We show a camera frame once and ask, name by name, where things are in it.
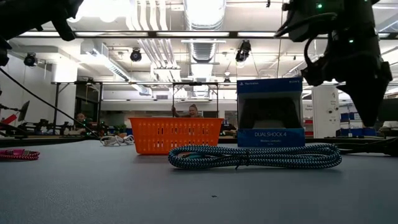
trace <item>white cable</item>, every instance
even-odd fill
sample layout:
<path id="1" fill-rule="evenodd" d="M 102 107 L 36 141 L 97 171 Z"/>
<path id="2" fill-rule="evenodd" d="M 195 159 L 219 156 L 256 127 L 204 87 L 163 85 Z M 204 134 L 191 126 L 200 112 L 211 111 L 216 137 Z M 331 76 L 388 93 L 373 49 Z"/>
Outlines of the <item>white cable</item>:
<path id="1" fill-rule="evenodd" d="M 123 143 L 127 146 L 134 144 L 134 137 L 132 135 L 121 138 L 119 136 L 104 136 L 100 140 L 103 146 L 114 146 L 118 144 L 121 146 Z"/>

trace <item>spotlight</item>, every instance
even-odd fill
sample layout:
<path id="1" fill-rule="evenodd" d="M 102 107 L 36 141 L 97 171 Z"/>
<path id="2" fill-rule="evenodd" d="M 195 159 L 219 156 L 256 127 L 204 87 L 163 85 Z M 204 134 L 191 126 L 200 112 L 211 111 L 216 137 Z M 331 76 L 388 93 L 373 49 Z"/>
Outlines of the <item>spotlight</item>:
<path id="1" fill-rule="evenodd" d="M 250 41 L 244 40 L 236 54 L 236 62 L 244 62 L 249 57 L 249 52 L 251 51 Z"/>
<path id="2" fill-rule="evenodd" d="M 139 62 L 139 61 L 141 61 L 142 55 L 141 55 L 141 53 L 140 53 L 140 49 L 133 49 L 133 50 L 132 50 L 132 53 L 131 53 L 131 55 L 130 55 L 130 59 L 131 59 L 133 62 Z"/>
<path id="3" fill-rule="evenodd" d="M 37 58 L 35 53 L 28 53 L 24 59 L 24 64 L 29 67 L 37 66 Z"/>

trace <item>plastic basket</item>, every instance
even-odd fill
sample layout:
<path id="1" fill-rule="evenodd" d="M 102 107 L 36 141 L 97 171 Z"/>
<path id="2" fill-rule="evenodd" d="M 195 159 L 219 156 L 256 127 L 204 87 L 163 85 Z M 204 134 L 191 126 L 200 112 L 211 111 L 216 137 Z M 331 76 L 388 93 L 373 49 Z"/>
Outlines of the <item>plastic basket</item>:
<path id="1" fill-rule="evenodd" d="M 186 145 L 216 146 L 223 118 L 129 118 L 139 154 L 168 154 Z"/>

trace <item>coiled cable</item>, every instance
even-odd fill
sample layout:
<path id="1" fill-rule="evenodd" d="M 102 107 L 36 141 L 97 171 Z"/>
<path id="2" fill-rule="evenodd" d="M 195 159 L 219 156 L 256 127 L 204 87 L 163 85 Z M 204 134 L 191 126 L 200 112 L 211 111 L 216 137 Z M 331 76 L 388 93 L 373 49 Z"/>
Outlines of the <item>coiled cable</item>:
<path id="1" fill-rule="evenodd" d="M 132 135 L 121 138 L 119 136 L 104 136 L 100 140 L 103 146 L 114 146 L 118 144 L 121 146 L 122 144 L 126 144 L 128 146 L 134 144 L 134 137 Z"/>
<path id="2" fill-rule="evenodd" d="M 183 169 L 270 166 L 290 169 L 325 169 L 341 163 L 338 148 L 331 144 L 304 147 L 234 149 L 218 146 L 182 146 L 169 152 L 169 162 Z"/>

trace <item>dualshock 4 box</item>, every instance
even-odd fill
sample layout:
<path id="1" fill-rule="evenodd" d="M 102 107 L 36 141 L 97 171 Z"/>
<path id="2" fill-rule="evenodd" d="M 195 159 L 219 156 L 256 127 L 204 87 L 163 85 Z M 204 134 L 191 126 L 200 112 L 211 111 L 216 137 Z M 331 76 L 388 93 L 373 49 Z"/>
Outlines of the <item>dualshock 4 box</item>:
<path id="1" fill-rule="evenodd" d="M 238 146 L 304 146 L 302 91 L 302 77 L 239 80 Z"/>

